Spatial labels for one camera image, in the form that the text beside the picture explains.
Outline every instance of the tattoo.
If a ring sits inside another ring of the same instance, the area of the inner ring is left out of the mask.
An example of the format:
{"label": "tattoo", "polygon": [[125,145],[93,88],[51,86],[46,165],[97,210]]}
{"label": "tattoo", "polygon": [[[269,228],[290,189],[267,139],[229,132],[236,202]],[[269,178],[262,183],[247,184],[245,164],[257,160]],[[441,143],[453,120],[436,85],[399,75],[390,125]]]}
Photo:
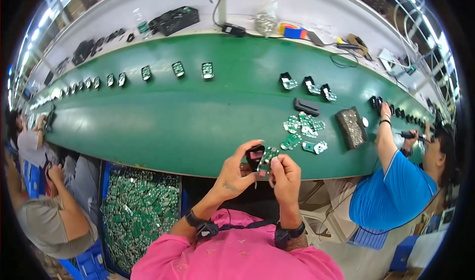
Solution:
{"label": "tattoo", "polygon": [[295,239],[290,239],[287,242],[287,247],[285,248],[285,251],[289,252],[294,249],[299,249],[299,248],[305,248],[308,247],[308,241],[307,241],[307,236],[305,235],[305,232],[298,238]]}
{"label": "tattoo", "polygon": [[231,184],[228,184],[228,182],[224,182],[223,187],[226,188],[226,189],[230,189],[230,190],[232,190],[232,191],[238,190],[237,188],[235,188],[235,187],[232,186]]}

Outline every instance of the plastic bag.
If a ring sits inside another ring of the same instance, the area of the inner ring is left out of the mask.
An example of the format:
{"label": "plastic bag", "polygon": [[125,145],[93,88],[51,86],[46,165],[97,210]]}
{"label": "plastic bag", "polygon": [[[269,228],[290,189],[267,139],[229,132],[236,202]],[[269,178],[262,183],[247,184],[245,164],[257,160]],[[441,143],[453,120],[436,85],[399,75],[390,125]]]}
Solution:
{"label": "plastic bag", "polygon": [[256,30],[266,38],[272,34],[279,23],[276,12],[277,1],[264,0],[259,5],[257,13],[254,15],[254,24],[256,26]]}

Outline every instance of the black power adapter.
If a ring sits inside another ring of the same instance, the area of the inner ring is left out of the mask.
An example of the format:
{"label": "black power adapter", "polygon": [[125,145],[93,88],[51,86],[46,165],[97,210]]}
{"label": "black power adapter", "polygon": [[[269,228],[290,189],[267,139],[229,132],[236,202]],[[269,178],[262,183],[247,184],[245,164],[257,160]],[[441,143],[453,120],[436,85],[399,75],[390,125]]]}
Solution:
{"label": "black power adapter", "polygon": [[242,26],[231,24],[231,23],[224,23],[221,25],[221,31],[232,34],[233,36],[242,38],[246,35],[246,29]]}

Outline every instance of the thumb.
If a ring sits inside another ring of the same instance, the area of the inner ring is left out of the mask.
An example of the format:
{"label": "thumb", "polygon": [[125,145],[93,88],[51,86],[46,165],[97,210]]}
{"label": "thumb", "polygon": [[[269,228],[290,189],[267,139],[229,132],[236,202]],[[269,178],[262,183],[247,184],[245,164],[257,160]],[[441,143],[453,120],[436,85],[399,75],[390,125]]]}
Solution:
{"label": "thumb", "polygon": [[246,188],[248,186],[250,186],[252,183],[256,182],[259,178],[259,173],[257,172],[252,172],[250,173],[249,175],[247,175],[246,177],[242,177],[241,180],[242,182],[244,182],[244,184],[246,184]]}
{"label": "thumb", "polygon": [[279,179],[287,178],[285,176],[284,167],[282,166],[278,158],[272,158],[272,160],[270,161],[270,168],[275,176],[276,182],[278,182]]}

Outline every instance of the bracelet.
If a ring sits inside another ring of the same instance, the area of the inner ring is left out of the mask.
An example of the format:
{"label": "bracelet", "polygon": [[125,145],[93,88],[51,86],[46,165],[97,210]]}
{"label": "bracelet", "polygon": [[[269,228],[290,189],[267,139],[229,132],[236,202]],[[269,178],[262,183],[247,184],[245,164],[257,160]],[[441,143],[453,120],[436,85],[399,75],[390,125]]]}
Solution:
{"label": "bracelet", "polygon": [[380,121],[380,125],[381,125],[381,123],[383,123],[383,122],[387,122],[387,123],[389,123],[389,126],[392,128],[391,121],[389,121],[389,120],[386,120],[386,119],[384,119],[384,120],[381,120],[381,121]]}

